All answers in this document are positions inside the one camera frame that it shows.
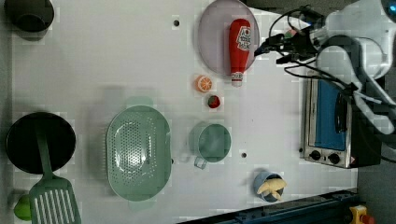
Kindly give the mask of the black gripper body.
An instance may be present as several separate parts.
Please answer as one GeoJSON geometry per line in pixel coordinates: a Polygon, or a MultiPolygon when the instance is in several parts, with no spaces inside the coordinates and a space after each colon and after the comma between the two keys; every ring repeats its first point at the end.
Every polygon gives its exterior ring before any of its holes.
{"type": "Polygon", "coordinates": [[[254,56],[258,57],[272,51],[284,53],[284,56],[276,60],[276,64],[303,62],[315,58],[318,53],[312,44],[310,32],[307,29],[303,29],[292,37],[278,34],[266,38],[254,51],[254,56]]]}

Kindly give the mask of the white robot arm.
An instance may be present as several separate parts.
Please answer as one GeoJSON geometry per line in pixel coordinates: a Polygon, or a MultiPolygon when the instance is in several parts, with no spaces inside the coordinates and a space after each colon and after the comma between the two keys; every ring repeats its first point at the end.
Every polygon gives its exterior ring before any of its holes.
{"type": "Polygon", "coordinates": [[[295,35],[269,34],[255,56],[284,52],[280,63],[315,60],[319,78],[342,90],[363,122],[388,147],[395,146],[395,97],[380,83],[395,74],[395,0],[357,0],[323,16],[298,7],[308,25],[295,35]]]}

